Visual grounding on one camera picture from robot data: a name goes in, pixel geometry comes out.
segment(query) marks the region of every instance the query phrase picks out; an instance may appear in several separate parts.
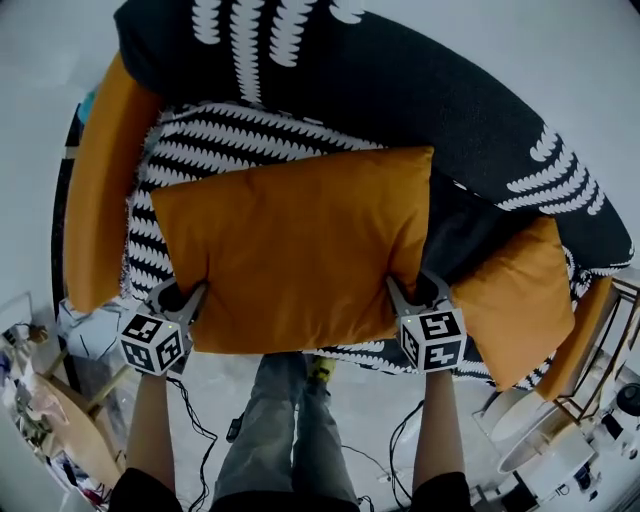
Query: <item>yellow shoe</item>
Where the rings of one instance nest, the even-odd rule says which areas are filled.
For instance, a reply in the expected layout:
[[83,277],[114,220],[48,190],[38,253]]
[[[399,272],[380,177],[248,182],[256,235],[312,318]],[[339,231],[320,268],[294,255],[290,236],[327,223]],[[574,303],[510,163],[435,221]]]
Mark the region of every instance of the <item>yellow shoe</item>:
[[318,379],[328,384],[336,369],[336,360],[328,357],[314,356],[309,369],[309,378]]

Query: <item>gray pants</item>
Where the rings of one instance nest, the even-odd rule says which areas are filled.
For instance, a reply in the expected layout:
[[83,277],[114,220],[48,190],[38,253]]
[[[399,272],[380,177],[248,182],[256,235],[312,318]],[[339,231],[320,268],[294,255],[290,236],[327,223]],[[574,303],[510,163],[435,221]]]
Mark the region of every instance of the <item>gray pants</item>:
[[[240,434],[222,464],[214,502],[245,491],[280,491],[357,503],[328,402],[324,382],[307,383],[301,353],[264,356]],[[292,467],[293,413],[298,403]]]

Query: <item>orange pillow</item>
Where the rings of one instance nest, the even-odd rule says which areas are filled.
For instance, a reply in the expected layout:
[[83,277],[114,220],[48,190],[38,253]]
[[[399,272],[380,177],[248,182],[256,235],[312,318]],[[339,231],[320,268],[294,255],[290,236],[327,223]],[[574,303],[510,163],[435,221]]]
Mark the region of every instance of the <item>orange pillow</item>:
[[567,266],[552,218],[536,219],[452,292],[500,391],[542,364],[573,329]]
[[264,354],[393,336],[385,275],[415,289],[432,155],[339,153],[154,191],[181,289],[210,284],[196,349]]

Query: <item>orange sofa armrest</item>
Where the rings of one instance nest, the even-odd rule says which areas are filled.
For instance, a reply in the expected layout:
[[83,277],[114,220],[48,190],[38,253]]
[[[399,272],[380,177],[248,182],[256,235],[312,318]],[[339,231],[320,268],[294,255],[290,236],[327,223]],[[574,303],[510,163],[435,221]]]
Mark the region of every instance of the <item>orange sofa armrest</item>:
[[160,96],[131,78],[118,53],[96,96],[69,185],[64,271],[78,311],[90,312],[120,292],[126,199],[162,106]]
[[611,277],[596,279],[580,300],[573,331],[558,348],[551,368],[536,387],[536,392],[545,400],[555,400],[560,396],[576,366],[583,360],[607,303],[612,281]]

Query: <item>black and white qr-like marker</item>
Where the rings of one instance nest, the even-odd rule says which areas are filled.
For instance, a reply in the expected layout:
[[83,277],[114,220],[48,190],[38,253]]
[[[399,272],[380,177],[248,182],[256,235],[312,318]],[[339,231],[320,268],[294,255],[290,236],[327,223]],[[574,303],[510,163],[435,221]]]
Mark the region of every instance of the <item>black and white qr-like marker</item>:
[[433,311],[398,318],[400,346],[420,371],[455,368],[462,360],[467,333],[462,311]]
[[185,353],[180,325],[136,313],[119,335],[127,363],[152,375],[162,375]]

